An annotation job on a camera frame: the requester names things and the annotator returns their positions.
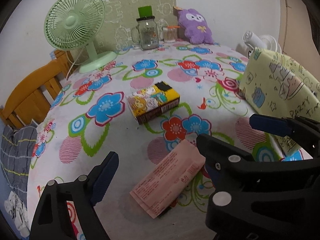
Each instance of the fan power cord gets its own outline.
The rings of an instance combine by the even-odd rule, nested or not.
[[[82,51],[84,50],[84,48],[85,48],[85,47],[83,47],[83,48],[81,49],[81,51],[79,52],[79,54],[78,54],[78,56],[77,56],[76,60],[75,60],[73,63],[72,63],[72,62],[71,62],[71,60],[69,59],[69,57],[68,57],[68,53],[66,52],[66,55],[67,55],[67,58],[68,58],[69,62],[70,62],[70,63],[72,63],[72,65],[71,65],[71,67],[69,68],[69,71],[68,71],[68,73],[67,73],[66,80],[68,80],[68,77],[69,77],[70,71],[71,71],[71,69],[73,68],[73,66],[74,66],[74,65],[81,65],[81,63],[80,63],[80,64],[76,64],[76,61],[79,59],[79,57],[80,57],[80,55],[81,55]]]

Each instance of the purple plush toy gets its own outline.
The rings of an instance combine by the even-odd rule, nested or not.
[[[212,32],[204,17],[194,9],[179,11],[179,25],[192,44],[213,44]]]

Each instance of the fan grille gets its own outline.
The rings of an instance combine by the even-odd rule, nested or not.
[[[104,17],[102,0],[58,0],[47,14],[44,34],[57,49],[76,49],[94,38]]]

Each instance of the yellow bow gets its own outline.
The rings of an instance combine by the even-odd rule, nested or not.
[[[205,26],[198,26],[198,29],[201,30],[202,33],[205,33],[206,27]]]

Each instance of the plaid blanket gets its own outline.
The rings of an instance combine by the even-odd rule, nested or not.
[[[37,139],[36,128],[27,125],[19,130],[10,126],[2,135],[0,162],[9,186],[27,206],[27,184],[32,151]]]

